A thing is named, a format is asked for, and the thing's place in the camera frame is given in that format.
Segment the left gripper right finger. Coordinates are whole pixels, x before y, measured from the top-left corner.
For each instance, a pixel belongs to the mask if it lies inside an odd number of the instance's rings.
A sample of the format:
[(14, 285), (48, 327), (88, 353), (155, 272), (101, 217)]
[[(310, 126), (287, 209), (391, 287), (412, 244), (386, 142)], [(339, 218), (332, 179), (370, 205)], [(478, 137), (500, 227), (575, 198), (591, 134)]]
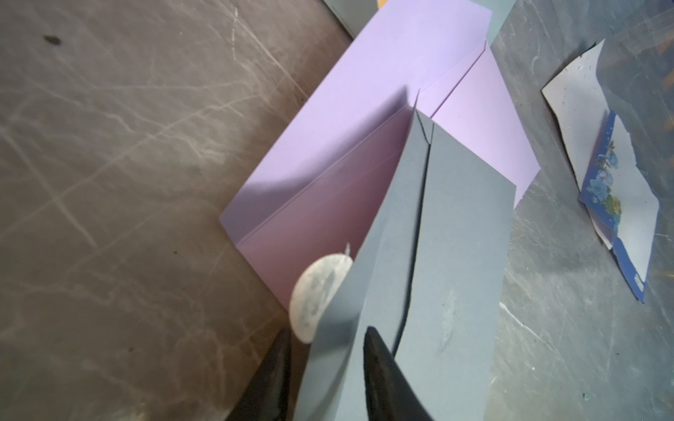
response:
[(364, 336), (363, 373), (369, 421), (432, 420), (373, 326)]

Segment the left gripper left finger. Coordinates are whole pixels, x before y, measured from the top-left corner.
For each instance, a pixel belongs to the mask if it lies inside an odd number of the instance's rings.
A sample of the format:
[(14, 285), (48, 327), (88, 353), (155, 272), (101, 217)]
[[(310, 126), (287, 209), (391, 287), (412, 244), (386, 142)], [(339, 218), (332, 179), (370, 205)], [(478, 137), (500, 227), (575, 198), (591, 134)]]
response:
[(226, 421), (286, 420), (291, 381), (291, 331), (279, 331)]

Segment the grey envelope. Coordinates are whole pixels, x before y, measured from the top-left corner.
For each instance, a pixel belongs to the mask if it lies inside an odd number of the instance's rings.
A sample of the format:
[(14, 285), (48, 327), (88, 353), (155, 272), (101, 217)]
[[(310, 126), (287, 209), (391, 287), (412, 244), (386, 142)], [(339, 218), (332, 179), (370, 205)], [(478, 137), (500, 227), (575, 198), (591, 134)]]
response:
[(435, 420), (484, 418), (514, 185), (416, 112), (377, 217), (312, 342), (294, 417), (365, 420), (377, 329)]

